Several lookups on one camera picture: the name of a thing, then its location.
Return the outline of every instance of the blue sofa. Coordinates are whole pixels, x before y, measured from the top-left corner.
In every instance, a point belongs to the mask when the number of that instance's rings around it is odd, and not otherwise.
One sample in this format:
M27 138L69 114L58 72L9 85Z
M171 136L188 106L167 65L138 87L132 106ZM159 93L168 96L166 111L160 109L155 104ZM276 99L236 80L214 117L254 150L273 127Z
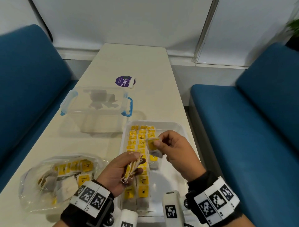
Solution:
M235 87L192 86L190 106L249 219L298 226L299 52L272 44Z
M77 81L37 25L0 36L0 49L1 192Z

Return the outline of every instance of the table surface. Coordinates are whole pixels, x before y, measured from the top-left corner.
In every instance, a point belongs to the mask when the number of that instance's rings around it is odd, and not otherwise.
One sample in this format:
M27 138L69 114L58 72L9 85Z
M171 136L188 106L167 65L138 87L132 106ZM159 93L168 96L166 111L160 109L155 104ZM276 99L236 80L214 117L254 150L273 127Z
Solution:
M136 84L127 89L134 100L129 120L177 122L185 127L196 151L193 136L165 48L105 44L76 86L118 87L119 76L132 76ZM58 216L28 214L20 206L20 177L40 161L55 155L88 152L111 160L119 154L121 133L102 137L81 133L60 110L51 120L27 157L0 194L0 220L3 226L52 226Z

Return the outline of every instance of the wrist-mounted device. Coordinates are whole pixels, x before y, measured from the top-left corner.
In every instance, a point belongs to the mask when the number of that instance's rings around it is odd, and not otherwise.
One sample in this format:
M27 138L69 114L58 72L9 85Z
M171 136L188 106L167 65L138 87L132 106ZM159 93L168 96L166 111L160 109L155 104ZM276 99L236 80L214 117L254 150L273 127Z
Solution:
M222 177L216 177L212 171L189 182L188 186L188 207L201 224L221 227L242 216L239 198Z
M60 219L69 227L111 226L114 196L96 180L85 181L73 195Z

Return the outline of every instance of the clear plastic storage box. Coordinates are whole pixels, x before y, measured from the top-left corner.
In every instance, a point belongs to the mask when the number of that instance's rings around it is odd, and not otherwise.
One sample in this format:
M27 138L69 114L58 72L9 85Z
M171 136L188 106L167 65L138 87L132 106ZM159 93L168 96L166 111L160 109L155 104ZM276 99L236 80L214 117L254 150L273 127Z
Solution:
M133 100L123 88L75 87L60 106L61 115L72 117L82 132L110 133L122 131L124 117L132 115Z

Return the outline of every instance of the blue plastic handle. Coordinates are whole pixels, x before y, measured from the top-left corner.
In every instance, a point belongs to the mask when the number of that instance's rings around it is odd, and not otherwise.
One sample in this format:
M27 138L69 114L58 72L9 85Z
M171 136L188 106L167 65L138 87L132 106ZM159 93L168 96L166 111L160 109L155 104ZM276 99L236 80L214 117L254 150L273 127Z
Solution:
M132 116L132 113L133 113L133 100L130 97L128 97L128 99L130 100L130 113L127 114L126 111L121 113L121 115L123 115L125 117L130 117L130 116Z

